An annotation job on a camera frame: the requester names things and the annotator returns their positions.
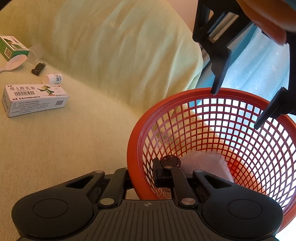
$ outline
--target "round black pad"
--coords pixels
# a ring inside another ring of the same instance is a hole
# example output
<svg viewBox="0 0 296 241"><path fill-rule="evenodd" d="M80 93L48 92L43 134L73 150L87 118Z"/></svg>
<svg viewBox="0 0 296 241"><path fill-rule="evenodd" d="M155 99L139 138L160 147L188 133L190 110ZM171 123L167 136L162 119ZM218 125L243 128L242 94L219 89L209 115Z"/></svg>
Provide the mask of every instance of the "round black pad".
<svg viewBox="0 0 296 241"><path fill-rule="evenodd" d="M228 211L237 218L253 219L260 216L262 207L252 200L238 199L229 203Z"/></svg>
<svg viewBox="0 0 296 241"><path fill-rule="evenodd" d="M163 167L181 167L181 160L174 155L167 155L160 159L160 163Z"/></svg>
<svg viewBox="0 0 296 241"><path fill-rule="evenodd" d="M68 204L59 199L45 199L37 202L33 211L41 218L56 218L63 215L68 209Z"/></svg>
<svg viewBox="0 0 296 241"><path fill-rule="evenodd" d="M278 231L283 212L276 201L239 185L214 189L202 216L217 233L239 240L260 240Z"/></svg>
<svg viewBox="0 0 296 241"><path fill-rule="evenodd" d="M84 228L93 207L80 189L49 188L20 199L12 209L12 219L22 236L57 239Z"/></svg>

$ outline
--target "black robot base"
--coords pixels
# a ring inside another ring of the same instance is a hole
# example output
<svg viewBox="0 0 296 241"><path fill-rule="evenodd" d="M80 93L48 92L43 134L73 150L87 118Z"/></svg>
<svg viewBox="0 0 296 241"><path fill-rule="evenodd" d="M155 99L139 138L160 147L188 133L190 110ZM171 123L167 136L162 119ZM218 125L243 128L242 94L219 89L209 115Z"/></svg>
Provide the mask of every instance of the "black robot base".
<svg viewBox="0 0 296 241"><path fill-rule="evenodd" d="M23 197L12 209L20 241L277 240L283 212L268 196L202 170L188 175L163 167L157 158L153 172L156 187L171 189L171 200L125 200L133 188L126 168Z"/></svg>

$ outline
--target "green medicine box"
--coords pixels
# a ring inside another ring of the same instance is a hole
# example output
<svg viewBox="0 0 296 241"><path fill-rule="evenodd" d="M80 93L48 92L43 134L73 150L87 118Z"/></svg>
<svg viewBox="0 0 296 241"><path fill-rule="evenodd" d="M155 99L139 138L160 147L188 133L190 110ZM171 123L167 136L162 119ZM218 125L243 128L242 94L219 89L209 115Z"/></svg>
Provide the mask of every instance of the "green medicine box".
<svg viewBox="0 0 296 241"><path fill-rule="evenodd" d="M28 56L29 49L13 36L0 36L0 53L9 61L19 54Z"/></svg>

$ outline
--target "red plastic basket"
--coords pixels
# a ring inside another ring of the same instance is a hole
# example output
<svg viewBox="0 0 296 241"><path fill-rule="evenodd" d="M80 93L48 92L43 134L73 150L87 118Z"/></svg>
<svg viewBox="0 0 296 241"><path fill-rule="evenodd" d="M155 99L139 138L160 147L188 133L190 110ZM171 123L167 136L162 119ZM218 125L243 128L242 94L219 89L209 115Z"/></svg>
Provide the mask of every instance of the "red plastic basket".
<svg viewBox="0 0 296 241"><path fill-rule="evenodd" d="M235 183L276 200L284 212L283 229L296 216L296 124L287 115L254 123L268 104L253 94L210 88L173 95L150 108L128 142L127 164L140 199L164 199L153 185L152 160L182 156L188 150L225 156Z"/></svg>

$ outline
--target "basket rim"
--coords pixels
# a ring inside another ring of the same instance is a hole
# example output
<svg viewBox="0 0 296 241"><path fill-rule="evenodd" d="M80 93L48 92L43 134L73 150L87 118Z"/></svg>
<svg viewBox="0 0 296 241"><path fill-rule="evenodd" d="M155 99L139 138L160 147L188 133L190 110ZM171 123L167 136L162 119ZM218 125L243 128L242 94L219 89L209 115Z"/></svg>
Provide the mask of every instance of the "basket rim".
<svg viewBox="0 0 296 241"><path fill-rule="evenodd" d="M151 125L151 122L155 122L155 119L163 112L163 110L172 104L178 105L179 102L182 104L186 103L187 99L192 101L192 98L197 96L197 99L208 99L208 98L223 98L223 99L238 99L240 101L246 102L247 104L256 105L261 109L265 109L269 104L269 101L240 90L221 88L219 93L216 96L211 95L211 88L199 88L193 90L183 91L177 94L174 94L164 100L158 102L147 110L142 117L136 123L128 141L127 148L127 166L128 172L131 178L131 182L134 186L134 189L142 200L157 200L157 197L150 189L148 183L146 182L144 175L144 168L141 158L138 159L139 153L141 152L140 147L143 142L142 137L145 134L143 131L146 131L147 127ZM288 116L282 115L277 118L277 121L281 124L285 123L285 129L288 133L293 133L296 130L295 122ZM296 136L291 136L293 142L296 142ZM287 215L284 216L283 223L280 230L287 226L292 219L296 216L296 202L290 203L286 208L289 209Z"/></svg>

